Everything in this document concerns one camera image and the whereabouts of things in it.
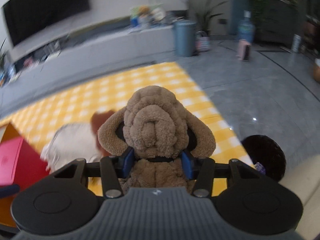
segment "beige sofa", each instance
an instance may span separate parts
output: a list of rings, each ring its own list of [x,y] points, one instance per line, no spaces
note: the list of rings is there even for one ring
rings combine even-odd
[[[285,174],[279,182],[294,192],[303,204],[303,215],[296,231],[306,240],[320,234],[320,155]]]

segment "red box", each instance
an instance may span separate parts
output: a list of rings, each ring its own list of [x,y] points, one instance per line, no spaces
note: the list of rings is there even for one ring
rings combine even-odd
[[[0,144],[0,186],[18,184],[24,190],[49,174],[46,167],[23,137]]]

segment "television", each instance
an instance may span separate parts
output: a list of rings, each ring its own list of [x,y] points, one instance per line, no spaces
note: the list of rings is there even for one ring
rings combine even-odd
[[[89,9],[88,0],[9,0],[3,6],[14,46],[49,25]]]

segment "plush toy ear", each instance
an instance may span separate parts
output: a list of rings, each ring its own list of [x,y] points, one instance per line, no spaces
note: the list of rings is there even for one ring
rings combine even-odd
[[[212,131],[188,110],[186,122],[196,136],[196,147],[191,151],[194,157],[210,157],[216,148],[216,140]]]
[[[119,124],[123,122],[124,112],[125,107],[114,113],[98,130],[99,143],[115,156],[120,156],[128,147],[127,143],[116,134]]]

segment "yellow checkered tablecloth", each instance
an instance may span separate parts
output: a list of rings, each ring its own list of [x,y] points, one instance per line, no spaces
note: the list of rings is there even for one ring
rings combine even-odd
[[[158,85],[172,91],[191,113],[201,119],[213,132],[217,148],[212,158],[228,163],[238,158],[252,165],[229,125],[223,120],[206,94],[174,62],[166,62],[128,70],[95,79],[59,92],[27,106],[0,121],[11,121],[28,142],[40,153],[62,125],[70,122],[89,122],[95,111],[119,110],[132,94],[143,87]],[[101,186],[89,187],[97,195]],[[214,194],[226,188],[224,179],[215,179]]]

